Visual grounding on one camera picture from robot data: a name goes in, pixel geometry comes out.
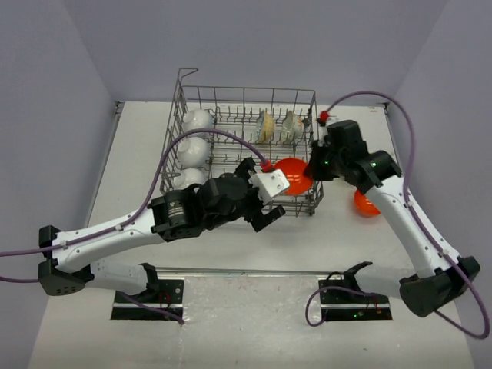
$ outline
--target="white tabletop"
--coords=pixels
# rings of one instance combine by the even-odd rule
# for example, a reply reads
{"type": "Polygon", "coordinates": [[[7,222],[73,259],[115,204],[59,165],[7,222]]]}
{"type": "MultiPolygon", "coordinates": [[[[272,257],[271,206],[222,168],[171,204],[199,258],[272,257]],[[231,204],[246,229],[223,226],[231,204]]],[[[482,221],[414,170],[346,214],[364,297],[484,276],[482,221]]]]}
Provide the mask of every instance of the white tabletop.
{"type": "MultiPolygon", "coordinates": [[[[161,154],[169,109],[168,103],[125,104],[91,224],[140,205],[161,154]]],[[[394,154],[381,107],[339,107],[334,113],[359,122],[370,150],[394,154]]],[[[313,217],[283,217],[258,234],[237,221],[198,239],[110,259],[190,268],[334,271],[360,261],[410,268],[382,217],[354,213],[353,193],[334,181],[324,185],[313,217]]],[[[391,300],[392,321],[308,327],[304,304],[316,286],[314,277],[187,278],[188,323],[183,328],[169,322],[110,321],[110,291],[86,289],[50,298],[30,368],[473,367],[462,333],[437,316],[413,316],[398,300],[391,300]]],[[[319,317],[315,306],[312,316],[319,317]]],[[[454,304],[443,312],[459,319],[454,304]]]]}

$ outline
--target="gray wall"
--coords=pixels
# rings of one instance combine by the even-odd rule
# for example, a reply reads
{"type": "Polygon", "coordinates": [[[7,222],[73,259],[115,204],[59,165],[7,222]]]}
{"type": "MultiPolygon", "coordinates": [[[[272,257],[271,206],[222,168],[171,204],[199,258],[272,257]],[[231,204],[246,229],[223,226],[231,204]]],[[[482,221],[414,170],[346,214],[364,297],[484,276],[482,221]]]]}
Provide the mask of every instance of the gray wall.
{"type": "MultiPolygon", "coordinates": [[[[397,97],[409,109],[417,134],[413,192],[444,236],[481,263],[476,280],[492,307],[492,2],[450,1],[397,97]]],[[[394,135],[407,156],[407,129],[391,111],[394,135]]],[[[457,300],[462,322],[483,323],[470,293],[457,300]]],[[[491,339],[469,340],[476,368],[489,368],[491,339]]]]}
{"type": "MultiPolygon", "coordinates": [[[[0,4],[0,251],[36,248],[38,228],[83,225],[114,104],[62,2],[0,4]]],[[[36,278],[39,256],[0,275],[36,278]]],[[[26,368],[47,297],[0,282],[0,367],[26,368]]]]}
{"type": "Polygon", "coordinates": [[[192,82],[394,93],[447,0],[65,0],[114,98],[192,82]]]}

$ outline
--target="orange plate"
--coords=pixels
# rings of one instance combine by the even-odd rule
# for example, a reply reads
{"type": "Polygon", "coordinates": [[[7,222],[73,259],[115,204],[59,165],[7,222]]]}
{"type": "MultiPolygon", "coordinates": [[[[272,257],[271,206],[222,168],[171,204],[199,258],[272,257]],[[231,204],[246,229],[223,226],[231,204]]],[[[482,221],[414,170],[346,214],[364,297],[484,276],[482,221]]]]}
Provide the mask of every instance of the orange plate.
{"type": "Polygon", "coordinates": [[[285,194],[295,196],[306,192],[313,185],[313,180],[304,175],[308,163],[297,158],[285,158],[275,163],[275,169],[284,172],[291,186],[285,194]]]}
{"type": "Polygon", "coordinates": [[[354,203],[357,210],[366,217],[380,214],[379,210],[359,190],[354,193],[354,203]]]}

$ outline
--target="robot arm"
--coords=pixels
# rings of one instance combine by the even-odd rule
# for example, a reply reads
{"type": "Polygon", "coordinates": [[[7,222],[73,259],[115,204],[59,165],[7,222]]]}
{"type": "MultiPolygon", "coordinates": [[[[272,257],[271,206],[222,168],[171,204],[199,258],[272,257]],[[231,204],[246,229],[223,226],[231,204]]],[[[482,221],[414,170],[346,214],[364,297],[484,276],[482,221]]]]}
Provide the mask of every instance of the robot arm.
{"type": "Polygon", "coordinates": [[[135,221],[124,227],[119,224],[132,218],[134,211],[77,231],[44,227],[39,232],[40,247],[60,248],[44,252],[46,260],[38,268],[40,283],[52,296],[72,294],[85,286],[130,295],[155,291],[157,274],[151,265],[126,266],[104,258],[147,244],[195,238],[205,230],[241,217],[258,232],[284,214],[281,206],[267,214],[261,210],[288,187],[289,182],[280,170],[256,173],[253,160],[247,158],[234,173],[153,199],[135,221]],[[113,227],[116,229],[112,232],[92,237],[113,227]]]}
{"type": "Polygon", "coordinates": [[[466,291],[446,254],[473,280],[480,265],[473,257],[462,258],[442,237],[414,200],[406,203],[404,179],[400,168],[385,151],[369,153],[355,121],[339,121],[326,127],[327,134],[312,145],[306,175],[317,181],[343,178],[357,187],[386,218],[410,256],[415,274],[396,268],[378,268],[365,264],[355,275],[362,291],[401,298],[417,316],[425,317],[466,291]],[[440,253],[431,244],[412,217],[411,206],[434,239],[440,241],[440,253]]]}

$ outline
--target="wire basket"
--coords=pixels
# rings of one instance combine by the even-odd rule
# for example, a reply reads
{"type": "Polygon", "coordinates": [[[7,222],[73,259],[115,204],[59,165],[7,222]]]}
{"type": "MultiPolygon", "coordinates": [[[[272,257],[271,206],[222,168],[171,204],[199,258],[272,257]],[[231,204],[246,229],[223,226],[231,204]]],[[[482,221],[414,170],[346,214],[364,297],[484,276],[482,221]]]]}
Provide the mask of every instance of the wire basket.
{"type": "MultiPolygon", "coordinates": [[[[317,116],[316,93],[299,88],[247,88],[183,85],[184,77],[197,72],[197,68],[180,68],[168,127],[165,133],[163,152],[183,132],[182,122],[186,112],[204,109],[214,117],[214,128],[227,131],[254,144],[272,164],[282,158],[295,157],[309,161],[311,142],[317,137],[313,127],[313,116],[317,116]],[[274,119],[274,135],[269,142],[256,143],[256,121],[261,111],[266,110],[274,119]],[[281,141],[282,121],[292,110],[304,123],[301,137],[290,144],[281,141]]],[[[232,172],[239,163],[251,156],[248,149],[230,138],[211,135],[207,140],[211,146],[210,158],[202,171],[209,178],[217,177],[226,171],[232,172]]],[[[181,165],[177,159],[177,148],[173,148],[161,176],[161,193],[172,189],[171,179],[179,174],[181,165]]],[[[314,182],[311,188],[298,196],[277,196],[267,205],[270,210],[282,205],[286,214],[313,215],[323,198],[323,186],[314,182]]]]}

